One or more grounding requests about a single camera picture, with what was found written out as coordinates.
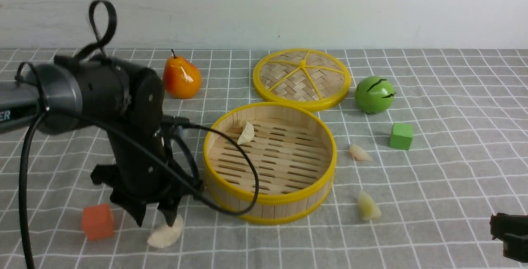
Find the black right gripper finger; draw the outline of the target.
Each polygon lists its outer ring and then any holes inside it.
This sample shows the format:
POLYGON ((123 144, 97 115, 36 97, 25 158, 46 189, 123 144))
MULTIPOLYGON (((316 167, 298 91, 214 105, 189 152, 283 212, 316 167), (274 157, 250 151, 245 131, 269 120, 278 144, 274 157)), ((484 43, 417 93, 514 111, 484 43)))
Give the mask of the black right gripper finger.
POLYGON ((490 217, 492 239, 503 243, 503 256, 519 263, 528 262, 528 216, 497 213, 490 217))

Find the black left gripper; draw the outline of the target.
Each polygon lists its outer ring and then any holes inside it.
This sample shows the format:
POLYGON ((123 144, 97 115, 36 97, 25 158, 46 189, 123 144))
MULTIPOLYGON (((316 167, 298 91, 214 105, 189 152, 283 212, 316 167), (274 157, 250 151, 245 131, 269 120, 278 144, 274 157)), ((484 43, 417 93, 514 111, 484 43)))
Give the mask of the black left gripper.
MULTIPOLYGON (((142 134, 130 125, 120 126, 120 129, 160 158, 194 190, 203 193, 203 181, 184 141, 185 131, 180 124, 164 123, 151 136, 142 134)), ((117 196, 112 200, 113 203, 120 205, 138 227, 143 225, 148 204, 157 204, 167 226, 172 227, 179 214, 180 201, 184 196, 191 195, 191 192, 142 150, 113 133, 109 134, 109 141, 115 162, 96 165, 90 175, 92 183, 111 187, 117 196)))

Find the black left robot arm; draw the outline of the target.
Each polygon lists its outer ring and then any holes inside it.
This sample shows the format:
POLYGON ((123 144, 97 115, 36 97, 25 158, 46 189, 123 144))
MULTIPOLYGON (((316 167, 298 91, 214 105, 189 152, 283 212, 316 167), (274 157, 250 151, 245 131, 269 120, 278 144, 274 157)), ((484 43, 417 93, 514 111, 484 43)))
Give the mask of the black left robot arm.
POLYGON ((183 196, 202 182, 181 138, 189 119, 165 115, 162 79, 145 66, 96 55, 88 61, 57 55, 51 64, 19 65, 1 83, 1 132, 32 126, 59 135, 98 126, 111 143, 114 164, 98 164, 95 185, 112 188, 111 202, 141 226, 156 203, 166 224, 177 220, 183 196))

